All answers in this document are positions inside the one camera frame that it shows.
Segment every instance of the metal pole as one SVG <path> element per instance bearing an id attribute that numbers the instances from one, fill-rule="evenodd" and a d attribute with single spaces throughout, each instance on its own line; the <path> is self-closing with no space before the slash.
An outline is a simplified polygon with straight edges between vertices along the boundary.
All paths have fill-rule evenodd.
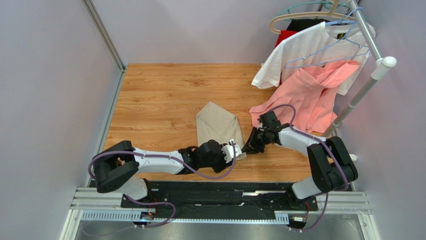
<path id="1" fill-rule="evenodd" d="M 111 41 L 111 38 L 108 35 L 104 24 L 102 23 L 101 17 L 96 11 L 95 5 L 93 4 L 92 0 L 81 0 L 81 1 L 86 7 L 87 12 L 89 13 L 91 19 L 93 20 L 94 25 L 96 26 L 100 36 L 105 42 L 105 45 L 108 48 L 108 51 L 112 56 L 112 59 L 114 59 L 114 62 L 115 64 L 117 64 L 118 69 L 120 69 L 120 71 L 123 72 L 126 69 L 126 66 L 124 65 L 122 59 L 120 58 L 119 53 L 117 52 L 117 49 L 114 47 L 114 44 Z"/>
<path id="2" fill-rule="evenodd" d="M 358 4 L 354 0 L 349 1 L 350 8 L 352 10 L 358 8 Z M 366 22 L 366 19 L 364 18 L 364 15 L 361 11 L 355 11 L 353 13 L 354 17 L 356 18 L 356 21 L 358 23 L 359 29 L 362 32 L 362 35 L 365 38 L 365 41 L 368 44 L 368 47 L 370 48 L 370 52 L 374 59 L 381 60 L 382 54 L 380 53 L 379 49 L 377 48 L 376 41 L 374 39 L 373 33 L 370 30 L 370 27 L 368 23 Z M 359 90 L 359 92 L 353 97 L 353 99 L 348 103 L 348 105 L 343 109 L 343 111 L 337 116 L 337 118 L 330 124 L 330 126 L 325 130 L 325 132 L 322 134 L 323 137 L 328 137 L 332 134 L 332 132 L 340 126 L 343 119 L 345 119 L 349 113 L 357 106 L 357 104 L 361 101 L 361 99 L 370 91 L 370 89 L 378 82 L 378 80 L 382 79 L 382 77 L 389 71 L 390 68 L 393 68 L 396 65 L 397 60 L 393 57 L 386 57 L 388 58 L 385 63 L 380 62 L 377 66 L 374 73 L 371 75 L 372 77 L 367 81 L 367 83 Z"/>
<path id="3" fill-rule="evenodd" d="M 358 4 L 356 1 L 351 0 L 349 1 L 349 6 L 352 10 L 358 8 Z M 374 39 L 374 35 L 372 31 L 370 30 L 370 27 L 364 18 L 363 13 L 358 10 L 353 13 L 354 17 L 356 18 L 356 21 L 358 23 L 359 29 L 362 32 L 362 35 L 364 35 L 365 41 L 367 42 L 370 52 L 374 57 L 374 60 L 379 60 L 382 58 L 382 54 L 380 53 L 379 49 L 377 48 L 376 41 Z"/>
<path id="4" fill-rule="evenodd" d="M 342 123 L 343 119 L 357 106 L 357 104 L 363 99 L 363 97 L 372 89 L 372 87 L 381 80 L 391 68 L 397 65 L 397 60 L 393 56 L 387 56 L 380 60 L 377 68 L 372 72 L 370 79 L 367 83 L 359 90 L 359 92 L 353 97 L 353 99 L 347 104 L 343 111 L 337 116 L 337 118 L 330 124 L 330 126 L 322 134 L 323 137 L 328 137 L 332 132 Z"/>
<path id="5" fill-rule="evenodd" d="M 372 89 L 372 87 L 378 82 L 378 80 L 370 79 L 367 83 L 362 87 L 361 90 L 353 97 L 353 99 L 347 104 L 347 106 L 341 111 L 341 113 L 337 116 L 337 118 L 328 126 L 327 130 L 322 134 L 323 137 L 328 137 L 332 134 L 332 132 L 340 126 L 343 119 L 345 119 L 349 113 L 357 106 L 357 104 L 363 99 L 363 97 Z"/>

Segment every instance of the wooden floor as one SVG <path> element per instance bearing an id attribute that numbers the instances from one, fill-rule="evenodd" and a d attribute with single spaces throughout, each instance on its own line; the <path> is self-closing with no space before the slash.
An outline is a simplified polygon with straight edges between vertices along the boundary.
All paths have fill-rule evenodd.
<path id="1" fill-rule="evenodd" d="M 109 128 L 106 146 L 130 140 L 134 147 L 168 152 L 197 145 L 196 114 L 212 101 L 237 115 L 244 141 L 252 130 L 249 109 L 275 88 L 251 85 L 257 64 L 129 64 Z M 211 168 L 200 169 L 218 176 Z M 248 155 L 218 181 L 295 182 L 310 175 L 301 153 L 267 145 Z M 143 173 L 148 180 L 205 181 L 196 174 Z"/>

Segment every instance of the pink shirt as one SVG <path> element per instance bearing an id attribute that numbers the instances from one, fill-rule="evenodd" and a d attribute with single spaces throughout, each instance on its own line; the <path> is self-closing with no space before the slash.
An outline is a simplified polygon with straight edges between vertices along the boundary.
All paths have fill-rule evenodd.
<path id="1" fill-rule="evenodd" d="M 333 112 L 338 86 L 360 67 L 358 61 L 340 60 L 327 63 L 324 67 L 306 66 L 299 68 L 268 101 L 250 109 L 251 123 L 259 126 L 258 118 L 269 109 L 291 104 L 296 108 L 293 125 L 304 132 L 323 133 L 336 118 Z M 289 123 L 293 110 L 280 107 L 274 110 L 282 124 Z"/>

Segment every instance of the gray wall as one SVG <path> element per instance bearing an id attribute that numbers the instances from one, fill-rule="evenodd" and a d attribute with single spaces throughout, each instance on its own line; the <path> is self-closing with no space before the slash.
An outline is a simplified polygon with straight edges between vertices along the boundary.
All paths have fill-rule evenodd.
<path id="1" fill-rule="evenodd" d="M 269 22 L 301 0 L 93 2 L 125 64 L 262 63 L 278 37 Z"/>
<path id="2" fill-rule="evenodd" d="M 80 0 L 0 3 L 0 239 L 58 239 L 119 79 Z"/>
<path id="3" fill-rule="evenodd" d="M 359 180 L 384 240 L 425 239 L 426 24 L 421 0 L 365 0 L 377 43 L 398 64 L 344 120 L 340 130 L 356 153 Z M 374 69 L 368 62 L 341 110 Z"/>

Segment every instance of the clothing label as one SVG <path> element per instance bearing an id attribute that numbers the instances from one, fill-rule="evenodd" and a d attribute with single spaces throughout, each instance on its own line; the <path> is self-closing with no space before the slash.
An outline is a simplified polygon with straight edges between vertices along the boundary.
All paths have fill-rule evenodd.
<path id="1" fill-rule="evenodd" d="M 337 39 L 342 39 L 345 36 L 346 33 L 339 33 L 337 34 Z"/>

